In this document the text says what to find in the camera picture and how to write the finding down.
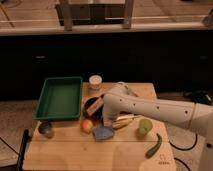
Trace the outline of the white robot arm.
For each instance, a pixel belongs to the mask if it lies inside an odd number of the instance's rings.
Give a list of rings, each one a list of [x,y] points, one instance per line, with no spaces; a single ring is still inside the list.
[[[104,124],[112,124],[121,112],[143,115],[188,129],[205,138],[198,171],[213,171],[213,106],[184,101],[134,96],[124,82],[104,93]]]

